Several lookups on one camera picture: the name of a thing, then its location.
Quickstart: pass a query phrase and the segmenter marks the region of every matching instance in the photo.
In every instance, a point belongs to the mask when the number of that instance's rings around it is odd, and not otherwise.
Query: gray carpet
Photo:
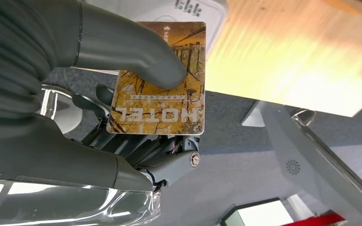
[[[96,97],[95,86],[98,83],[114,87],[116,79],[116,76],[109,74],[57,68],[44,83]],[[254,102],[253,99],[206,92],[206,122],[200,152],[221,154],[271,150],[264,128],[243,127],[240,124]],[[93,113],[84,111],[81,124],[66,136],[81,140],[97,123]],[[361,145],[362,111],[354,118],[318,113],[311,128],[329,146]]]

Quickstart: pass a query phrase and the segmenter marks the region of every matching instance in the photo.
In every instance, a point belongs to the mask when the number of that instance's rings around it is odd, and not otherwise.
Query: white device
[[[226,0],[85,0],[133,21],[206,23],[206,54],[227,16]]]

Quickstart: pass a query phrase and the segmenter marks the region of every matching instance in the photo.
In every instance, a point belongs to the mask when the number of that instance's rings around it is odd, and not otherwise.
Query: logo
[[[287,162],[287,171],[292,175],[296,175],[300,172],[300,165],[295,160],[289,160]]]

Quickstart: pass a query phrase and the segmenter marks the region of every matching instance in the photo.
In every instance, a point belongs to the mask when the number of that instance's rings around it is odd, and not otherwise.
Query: red object
[[[330,224],[344,221],[345,219],[336,213],[322,215],[319,217],[309,218],[306,220],[297,221],[283,226],[327,226]]]

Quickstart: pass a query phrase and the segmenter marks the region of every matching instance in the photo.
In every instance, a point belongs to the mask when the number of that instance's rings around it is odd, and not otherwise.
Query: screw
[[[194,152],[191,154],[190,163],[192,167],[196,167],[199,165],[200,162],[200,156],[199,153]]]

